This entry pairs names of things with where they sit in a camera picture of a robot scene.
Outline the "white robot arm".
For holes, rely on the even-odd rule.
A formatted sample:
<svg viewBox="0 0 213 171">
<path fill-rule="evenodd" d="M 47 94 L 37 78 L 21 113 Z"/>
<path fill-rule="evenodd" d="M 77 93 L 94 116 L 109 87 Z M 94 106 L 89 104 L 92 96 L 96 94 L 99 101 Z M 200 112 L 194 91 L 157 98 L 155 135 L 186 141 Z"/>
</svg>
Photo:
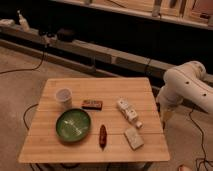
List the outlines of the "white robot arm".
<svg viewBox="0 0 213 171">
<path fill-rule="evenodd" d="M 206 75 L 204 65 L 190 61 L 168 69 L 163 76 L 165 85 L 161 87 L 156 102 L 160 107 L 160 119 L 165 124 L 173 110 L 187 99 L 205 112 L 213 114 L 213 87 L 203 79 Z"/>
</svg>

